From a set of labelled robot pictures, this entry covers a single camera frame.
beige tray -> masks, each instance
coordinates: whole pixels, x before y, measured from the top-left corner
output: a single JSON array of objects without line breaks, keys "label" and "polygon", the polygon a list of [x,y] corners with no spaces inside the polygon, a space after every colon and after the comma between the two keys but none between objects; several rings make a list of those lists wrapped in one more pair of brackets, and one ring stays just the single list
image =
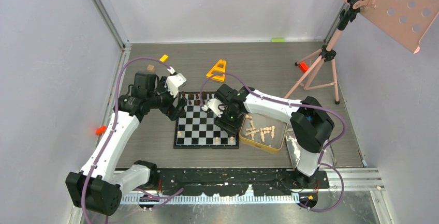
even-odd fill
[{"label": "beige tray", "polygon": [[267,133],[265,134],[265,142],[262,142],[259,133],[255,134],[255,140],[252,140],[250,136],[245,136],[245,133],[248,132],[245,130],[250,128],[250,119],[247,118],[242,123],[241,130],[239,131],[239,142],[257,147],[270,153],[278,153],[284,143],[287,124],[260,114],[248,115],[252,117],[253,125],[257,129],[275,126],[274,138],[271,139],[271,133]]}]

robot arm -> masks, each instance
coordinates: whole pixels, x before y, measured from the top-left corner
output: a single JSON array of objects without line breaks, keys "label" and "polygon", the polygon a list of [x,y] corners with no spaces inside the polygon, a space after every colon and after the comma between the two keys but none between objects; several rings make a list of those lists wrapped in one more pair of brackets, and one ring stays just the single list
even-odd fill
[{"label": "robot arm", "polygon": [[[185,77],[174,73],[171,76],[162,77],[159,81],[157,79],[158,76],[154,73],[136,73],[134,84],[130,85],[131,88],[128,87],[128,93],[121,95],[118,99],[119,110],[115,130],[108,128],[80,172],[70,172],[67,176],[67,189],[76,207],[81,207],[81,194],[86,175],[95,163],[95,158],[102,152],[104,141],[111,132],[113,132],[111,139],[87,186],[86,208],[105,215],[112,215],[117,210],[122,197],[131,190],[139,185],[155,185],[157,183],[157,166],[145,161],[137,161],[130,169],[113,175],[128,139],[151,109],[159,109],[171,121],[175,121],[185,114],[186,98],[181,98],[176,107],[173,105],[179,89],[186,83]],[[111,116],[109,126],[113,125],[114,120],[115,113]]]},{"label": "robot arm", "polygon": [[321,110],[305,107],[293,107],[264,100],[264,97],[276,99],[287,103],[309,104],[320,106],[313,97],[305,100],[288,100],[270,95],[250,88],[261,97],[250,94],[245,87],[239,91],[223,84],[215,92],[215,98],[203,106],[204,111],[209,109],[216,115],[214,124],[225,130],[229,135],[236,135],[242,124],[245,113],[265,115],[291,126],[301,146],[301,156],[297,169],[305,176],[311,177],[318,168],[318,158],[325,142],[329,139],[334,128],[334,122],[329,115]]}]

green tape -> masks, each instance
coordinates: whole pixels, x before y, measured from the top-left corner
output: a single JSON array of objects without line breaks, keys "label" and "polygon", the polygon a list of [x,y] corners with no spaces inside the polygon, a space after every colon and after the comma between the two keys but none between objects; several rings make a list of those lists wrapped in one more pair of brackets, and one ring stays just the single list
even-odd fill
[{"label": "green tape", "polygon": [[271,39],[271,42],[285,42],[285,39]]}]

pink perforated board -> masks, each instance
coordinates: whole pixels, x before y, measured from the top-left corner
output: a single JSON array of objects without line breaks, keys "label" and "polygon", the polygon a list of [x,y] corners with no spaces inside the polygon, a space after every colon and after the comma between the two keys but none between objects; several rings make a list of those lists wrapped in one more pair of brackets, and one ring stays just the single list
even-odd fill
[{"label": "pink perforated board", "polygon": [[370,0],[360,13],[417,53],[422,37],[439,13],[439,0]]}]

white wall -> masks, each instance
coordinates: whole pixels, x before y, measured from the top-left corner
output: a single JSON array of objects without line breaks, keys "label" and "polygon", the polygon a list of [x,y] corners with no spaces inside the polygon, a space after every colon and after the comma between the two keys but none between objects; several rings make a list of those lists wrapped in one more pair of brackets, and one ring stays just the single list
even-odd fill
[{"label": "white wall", "polygon": [[1,223],[66,223],[120,54],[91,0],[1,0]]},{"label": "white wall", "polygon": [[131,43],[324,39],[341,0],[110,0]]},{"label": "white wall", "polygon": [[339,82],[365,159],[398,223],[437,223],[439,21],[412,54],[362,16],[335,46]]}]

